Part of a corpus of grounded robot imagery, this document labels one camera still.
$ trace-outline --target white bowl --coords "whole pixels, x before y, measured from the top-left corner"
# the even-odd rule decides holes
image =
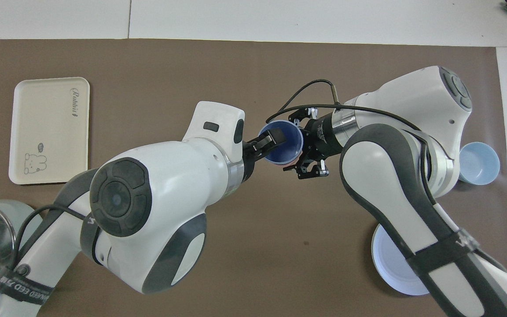
[[[429,294],[382,225],[373,233],[371,254],[378,274],[390,287],[406,295]]]

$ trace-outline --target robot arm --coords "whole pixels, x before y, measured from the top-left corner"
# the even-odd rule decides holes
[[[0,293],[0,316],[35,316],[80,251],[141,293],[178,283],[203,249],[206,207],[284,141],[272,130],[243,142],[243,123],[242,110],[199,102],[182,142],[128,150],[70,180],[55,205],[78,217],[49,211],[18,255],[26,287]],[[19,296],[34,288],[44,294]]]
[[[507,316],[507,273],[431,200],[420,142],[384,124],[366,126],[340,159],[348,193],[386,229],[431,295],[449,316]]]
[[[294,107],[304,109],[289,120],[308,118],[309,106]],[[341,153],[344,187],[382,224],[447,315],[507,316],[507,273],[435,201],[459,176],[471,111],[457,75],[431,66],[334,106],[299,128],[302,153],[284,170],[295,169],[299,179],[326,176],[323,160]]]

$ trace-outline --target plastic cup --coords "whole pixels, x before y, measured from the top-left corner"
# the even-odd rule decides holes
[[[287,139],[284,143],[279,145],[275,150],[271,151],[265,160],[277,165],[287,165],[296,160],[302,152],[304,139],[302,132],[294,123],[286,120],[275,120],[266,124],[259,134],[269,129],[279,128]]]

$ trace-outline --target black joint cap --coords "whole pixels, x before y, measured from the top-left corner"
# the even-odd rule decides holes
[[[439,67],[439,74],[441,75],[441,80],[445,88],[451,97],[453,97],[453,100],[455,100],[463,110],[471,111],[473,103],[470,100],[469,91],[457,74],[443,67]]]
[[[244,120],[240,119],[240,120],[238,120],[238,122],[236,124],[236,129],[234,130],[234,143],[235,144],[242,142],[243,133],[244,133]]]
[[[132,157],[103,165],[90,187],[95,221],[107,233],[125,237],[139,231],[151,211],[151,188],[146,166]]]

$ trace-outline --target black button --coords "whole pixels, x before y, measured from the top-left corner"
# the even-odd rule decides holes
[[[236,124],[236,130],[234,130],[234,143],[238,144],[242,142],[242,134],[244,132],[244,120],[238,120]]]
[[[469,98],[469,92],[459,77],[453,77],[453,84],[455,84],[455,87],[461,96]]]
[[[104,217],[103,211],[101,209],[92,210],[91,213],[93,214],[93,216],[95,218],[97,218],[97,217],[103,218]]]
[[[113,165],[113,176],[123,179],[130,188],[142,186],[146,182],[144,171],[129,160],[118,161]]]
[[[110,182],[101,193],[100,202],[107,215],[121,217],[130,207],[129,189],[121,182]]]
[[[101,186],[104,182],[107,181],[107,167],[101,168],[95,176],[93,176],[93,180],[91,181],[89,197],[92,203],[96,203],[99,201],[99,192],[101,191]]]
[[[449,91],[451,94],[453,94],[453,96],[457,96],[459,94],[459,91],[457,90],[457,87],[455,87],[452,78],[453,76],[450,74],[443,74],[443,79],[445,79],[445,83],[447,84]]]
[[[97,223],[106,232],[114,236],[121,236],[122,234],[121,225],[119,225],[118,222],[109,219],[107,217],[97,217],[97,214],[95,214],[95,220],[97,220]]]
[[[215,124],[215,123],[212,123],[212,122],[205,122],[205,124],[203,124],[203,129],[205,130],[211,130],[212,132],[218,132],[218,129],[220,128],[220,126],[218,124]]]
[[[467,109],[470,109],[473,107],[473,103],[470,101],[469,98],[461,97],[461,104],[463,105],[463,107],[465,107]]]
[[[146,196],[138,195],[134,197],[134,204],[130,209],[130,213],[123,218],[124,224],[129,229],[134,229],[140,223],[143,214],[146,211]]]

